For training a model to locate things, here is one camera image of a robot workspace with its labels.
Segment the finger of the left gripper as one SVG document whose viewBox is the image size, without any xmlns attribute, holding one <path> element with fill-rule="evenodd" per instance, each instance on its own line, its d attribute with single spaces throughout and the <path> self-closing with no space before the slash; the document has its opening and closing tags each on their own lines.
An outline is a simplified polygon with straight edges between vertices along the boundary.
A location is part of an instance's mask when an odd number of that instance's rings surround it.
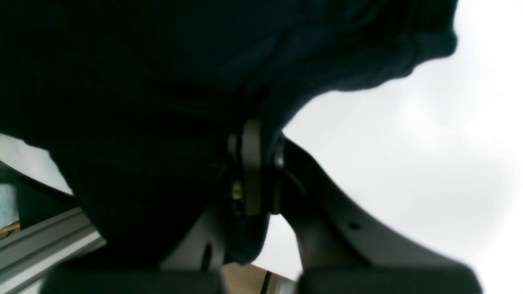
<svg viewBox="0 0 523 294">
<path fill-rule="evenodd" d="M 253 260 L 262 247 L 262 148 L 260 122 L 249 119 L 241 134 L 230 136 L 224 188 L 208 192 L 210 200 L 183 194 L 198 216 L 175 233 L 182 221 L 138 243 L 108 244 L 52 270 L 43 294 L 223 294 L 221 267 L 232 251 L 247 245 Z"/>
<path fill-rule="evenodd" d="M 280 212 L 303 273 L 297 294 L 481 294 L 473 270 L 384 225 L 351 200 L 302 147 L 275 149 Z"/>
</svg>

